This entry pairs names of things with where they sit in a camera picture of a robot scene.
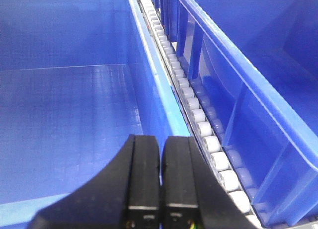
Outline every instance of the blue plastic bin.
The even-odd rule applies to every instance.
[[[178,9],[178,0],[160,0],[161,22],[164,32],[171,42],[177,41]]]
[[[25,228],[129,134],[189,136],[136,0],[0,3],[0,227]]]
[[[179,1],[177,55],[262,222],[317,216],[318,0]]]

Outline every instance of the white roller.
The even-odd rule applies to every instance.
[[[166,54],[173,54],[173,48],[172,47],[165,47],[163,48]]]
[[[160,40],[160,42],[166,42],[166,41],[168,41],[167,36],[165,36],[165,35],[160,36],[160,37],[159,37],[159,40]]]
[[[153,20],[152,20],[152,23],[153,23],[154,25],[161,24],[161,23],[160,23],[160,20],[158,20],[158,19],[153,19]]]
[[[212,135],[212,127],[209,122],[199,122],[197,123],[198,131],[201,135],[201,137],[206,137]]]
[[[178,61],[176,54],[168,54],[168,59],[170,60],[170,62],[177,62]]]
[[[226,191],[231,192],[239,188],[239,179],[233,170],[225,170],[220,172]]]
[[[155,27],[155,30],[161,30],[161,29],[163,29],[160,24],[154,25],[154,27]]]
[[[169,41],[162,41],[161,44],[162,44],[162,46],[163,46],[164,48],[169,48],[169,47],[171,47]]]
[[[248,213],[250,211],[250,203],[247,195],[243,191],[235,191],[229,193],[233,202],[242,213]]]
[[[215,153],[215,152],[220,151],[220,142],[216,136],[204,137],[203,141],[204,141],[209,153]]]
[[[255,215],[248,215],[246,218],[257,228],[262,229],[262,225],[260,224],[258,218]]]
[[[191,87],[185,87],[182,89],[182,93],[184,95],[184,98],[194,97],[194,92]]]
[[[194,122],[196,122],[196,123],[205,121],[205,114],[204,114],[204,111],[202,109],[192,110],[191,115],[194,119]]]
[[[190,110],[200,108],[199,100],[196,97],[187,98],[187,104]]]
[[[176,69],[173,72],[177,79],[184,77],[184,71],[182,69]]]
[[[148,16],[151,18],[151,17],[158,17],[156,12],[154,10],[149,10],[148,11]]]
[[[215,163],[217,171],[224,171],[230,167],[230,162],[224,152],[212,153],[211,158]]]
[[[156,33],[157,33],[157,35],[158,36],[162,36],[162,35],[164,35],[164,30],[163,29],[156,29]]]
[[[170,64],[171,64],[172,70],[181,69],[181,65],[180,65],[180,63],[178,61],[172,62]]]
[[[188,80],[186,77],[179,78],[179,79],[178,79],[178,82],[179,82],[179,85],[180,85],[181,88],[189,87],[189,86],[190,86],[189,80]]]

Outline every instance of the bin wall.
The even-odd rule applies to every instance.
[[[179,1],[177,55],[262,222],[318,214],[318,2]]]

